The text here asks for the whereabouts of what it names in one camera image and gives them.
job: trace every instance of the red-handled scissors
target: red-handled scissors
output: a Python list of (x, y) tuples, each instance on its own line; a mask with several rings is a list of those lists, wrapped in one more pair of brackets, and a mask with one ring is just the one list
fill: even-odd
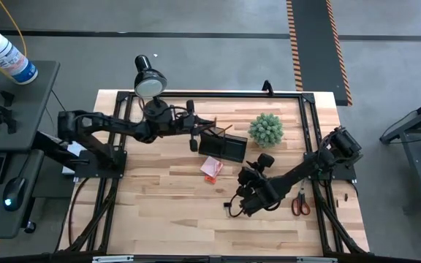
[(292, 213), (294, 216), (309, 215), (311, 209), (305, 200), (305, 179), (301, 181), (300, 190), (296, 198), (292, 200)]

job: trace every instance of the black desk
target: black desk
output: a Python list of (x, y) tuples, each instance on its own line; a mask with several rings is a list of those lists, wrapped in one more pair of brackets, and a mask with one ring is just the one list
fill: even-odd
[[(38, 77), (28, 85), (16, 85), (0, 73), (0, 91), (15, 95), (12, 106), (7, 109), (12, 110), (12, 117), (17, 121), (14, 134), (7, 133), (6, 124), (0, 125), (0, 150), (27, 151), (32, 146), (59, 70), (59, 63), (55, 61), (34, 61), (34, 65), (38, 68)], [(0, 106), (4, 106), (1, 95)]]
[[(27, 165), (20, 174), (26, 179), (26, 190), (23, 197), (22, 206), (14, 211), (8, 212), (3, 208), (3, 190), (7, 181), (16, 178), (22, 169), (25, 160)], [(40, 150), (31, 150), (30, 153), (14, 153), (11, 156), (11, 162), (4, 176), (4, 182), (0, 184), (0, 238), (13, 238), (18, 234), (19, 228), (23, 223), (26, 208), (33, 202), (31, 198), (32, 191), (37, 181), (37, 176), (42, 166), (43, 152)]]

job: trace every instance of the wooden table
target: wooden table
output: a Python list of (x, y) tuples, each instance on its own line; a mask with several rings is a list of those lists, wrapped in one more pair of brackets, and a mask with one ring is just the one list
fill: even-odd
[[(116, 93), (116, 90), (99, 91), (94, 111), (113, 114)], [(334, 96), (332, 93), (314, 94), (325, 136), (340, 124)], [(306, 149), (296, 99), (193, 100), (201, 118), (211, 120), (217, 116), (218, 126), (233, 124), (227, 132), (238, 136), (248, 137), (249, 124), (260, 113), (274, 113), (281, 118), (284, 125), (282, 143), (264, 150), (276, 159), (274, 165), (265, 170), (267, 175), (283, 175), (303, 160)], [(166, 98), (165, 101), (185, 107), (186, 99)], [(314, 134), (308, 108), (307, 113), (311, 134)], [(132, 120), (139, 121), (141, 116), (137, 101), (134, 101)], [(106, 132), (99, 132), (96, 136), (107, 141)], [(242, 164), (223, 160), (224, 167), (217, 183), (212, 185), (204, 181), (200, 171), (207, 156), (189, 150), (189, 136), (158, 138), (150, 145), (128, 138), (126, 150), (128, 164), (116, 198), (109, 254), (322, 255), (311, 185), (306, 184), (307, 201), (311, 206), (309, 216), (296, 217), (290, 210), (291, 201), (298, 192), (297, 185), (282, 200), (280, 208), (273, 212), (261, 210), (251, 218), (245, 215), (229, 218), (223, 203), (235, 194)], [(246, 160), (256, 161), (261, 152), (249, 139)], [(95, 179), (87, 182), (77, 198), (72, 222), (73, 238), (83, 231), (92, 217), (98, 183), (99, 180)], [(346, 182), (336, 181), (333, 193), (338, 199), (339, 221), (358, 245), (368, 250), (354, 189)], [(349, 195), (346, 202), (345, 193)], [(334, 248), (332, 227), (329, 223), (326, 227), (330, 245)], [(59, 248), (66, 248), (67, 244), (65, 224)]]

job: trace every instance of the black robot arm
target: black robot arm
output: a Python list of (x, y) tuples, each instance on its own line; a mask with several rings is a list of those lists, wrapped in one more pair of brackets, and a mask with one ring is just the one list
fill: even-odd
[(104, 144), (95, 138), (94, 132), (106, 131), (125, 134), (139, 142), (152, 143), (157, 137), (190, 134), (190, 148), (197, 151), (194, 136), (205, 129), (215, 126), (215, 121), (207, 121), (194, 114), (192, 100), (186, 102), (186, 108), (166, 105), (163, 101), (158, 112), (144, 112), (139, 123), (121, 120), (103, 113), (89, 113), (83, 110), (60, 112), (58, 114), (58, 137), (69, 143), (75, 141), (92, 152), (103, 167), (115, 165), (113, 145)]
[(269, 155), (262, 154), (258, 162), (250, 164), (251, 169), (243, 167), (238, 174), (240, 187), (237, 195), (242, 212), (251, 216), (261, 209), (274, 210), (274, 205), (285, 198), (292, 186), (299, 181), (319, 173), (330, 172), (336, 165), (351, 166), (360, 157), (361, 147), (343, 127), (334, 129), (323, 139), (321, 147), (315, 153), (305, 156), (304, 162), (284, 175), (267, 178), (262, 172), (274, 162)]

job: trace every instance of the yellow cable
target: yellow cable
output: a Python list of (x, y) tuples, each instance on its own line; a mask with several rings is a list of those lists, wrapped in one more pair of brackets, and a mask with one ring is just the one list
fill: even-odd
[(20, 32), (20, 29), (19, 29), (19, 27), (18, 27), (17, 23), (14, 21), (14, 18), (12, 18), (11, 14), (9, 13), (9, 11), (7, 11), (6, 7), (4, 6), (4, 4), (3, 4), (3, 2), (2, 2), (1, 0), (0, 0), (0, 5), (1, 5), (1, 7), (4, 9), (4, 11), (6, 11), (6, 14), (7, 14), (7, 16), (11, 19), (12, 24), (14, 24), (14, 26), (15, 26), (15, 29), (17, 29), (17, 30), (18, 30), (18, 32), (19, 32), (19, 36), (20, 36), (20, 39), (22, 40), (23, 55), (24, 55), (25, 57), (27, 57), (27, 47), (26, 47), (26, 41), (23, 39), (22, 33)]

